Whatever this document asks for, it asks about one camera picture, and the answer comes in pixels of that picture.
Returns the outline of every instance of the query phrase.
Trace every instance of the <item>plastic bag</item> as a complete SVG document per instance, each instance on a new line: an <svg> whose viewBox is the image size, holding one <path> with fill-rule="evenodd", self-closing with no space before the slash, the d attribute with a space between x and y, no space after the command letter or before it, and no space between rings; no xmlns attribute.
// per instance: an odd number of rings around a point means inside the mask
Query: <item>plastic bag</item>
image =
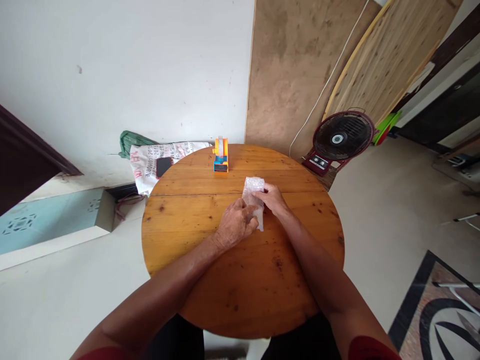
<svg viewBox="0 0 480 360"><path fill-rule="evenodd" d="M145 145L130 148L130 165L140 195L149 196L157 183L157 159L171 158L173 164L188 154L208 148L208 142L174 142L164 145Z"/></svg>
<svg viewBox="0 0 480 360"><path fill-rule="evenodd" d="M264 192L265 180L261 177L246 177L245 185L243 186L243 192L241 198L247 205L256 205L257 209L253 211L252 217L257 218L258 227L260 231L264 230L264 202L259 198L252 195L253 192Z"/></svg>
<svg viewBox="0 0 480 360"><path fill-rule="evenodd" d="M121 151L118 155L121 158L129 159L130 158L130 148L132 145L135 146L144 146L144 145L157 145L158 142L150 140L148 137L142 136L135 132L128 130L122 131L120 134L120 149Z"/></svg>

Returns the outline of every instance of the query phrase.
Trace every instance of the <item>electric fan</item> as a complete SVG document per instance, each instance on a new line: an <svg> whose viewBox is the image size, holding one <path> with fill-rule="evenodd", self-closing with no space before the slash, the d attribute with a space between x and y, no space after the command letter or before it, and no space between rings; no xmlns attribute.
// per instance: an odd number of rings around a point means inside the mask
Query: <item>electric fan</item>
<svg viewBox="0 0 480 360"><path fill-rule="evenodd" d="M372 142L375 127L370 118L359 111L337 112L322 121L313 133L313 148L302 165L324 176L332 162L340 171L352 158Z"/></svg>

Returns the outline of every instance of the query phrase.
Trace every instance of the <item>hand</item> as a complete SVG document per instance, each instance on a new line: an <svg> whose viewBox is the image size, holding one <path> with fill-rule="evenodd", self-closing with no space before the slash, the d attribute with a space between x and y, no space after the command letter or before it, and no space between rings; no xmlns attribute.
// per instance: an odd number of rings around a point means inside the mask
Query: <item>hand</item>
<svg viewBox="0 0 480 360"><path fill-rule="evenodd" d="M252 212L257 207L248 205L242 198L231 203L223 213L220 225L213 238L219 247L226 251L254 232L259 226L257 217Z"/></svg>
<svg viewBox="0 0 480 360"><path fill-rule="evenodd" d="M285 211L290 211L282 193L275 185L265 183L265 192L255 191L252 194L262 200L276 217Z"/></svg>

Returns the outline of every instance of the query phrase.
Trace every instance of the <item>round wooden tabletop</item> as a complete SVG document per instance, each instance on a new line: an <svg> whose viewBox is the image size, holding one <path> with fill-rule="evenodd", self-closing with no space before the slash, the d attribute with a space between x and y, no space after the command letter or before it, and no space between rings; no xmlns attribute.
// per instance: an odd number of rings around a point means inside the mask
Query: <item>round wooden tabletop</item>
<svg viewBox="0 0 480 360"><path fill-rule="evenodd" d="M218 227L225 208L242 196L245 177L277 185L310 233L343 265L339 215L317 179L271 149L230 144L228 173L213 171L212 148L196 151L158 181L143 215L141 241L150 275L198 245ZM319 309L287 234L268 208L256 230L223 254L200 278L180 315L214 334L257 339L286 333Z"/></svg>

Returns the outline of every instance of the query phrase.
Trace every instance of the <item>red sleeve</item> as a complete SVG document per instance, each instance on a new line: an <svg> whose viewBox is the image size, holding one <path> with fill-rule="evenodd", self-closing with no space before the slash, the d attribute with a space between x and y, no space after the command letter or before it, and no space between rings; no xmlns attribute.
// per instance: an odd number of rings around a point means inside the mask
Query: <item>red sleeve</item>
<svg viewBox="0 0 480 360"><path fill-rule="evenodd" d="M357 336L350 343L348 360L402 360L388 346L370 336Z"/></svg>
<svg viewBox="0 0 480 360"><path fill-rule="evenodd" d="M128 354L119 347L102 347L86 353L78 360L129 360Z"/></svg>

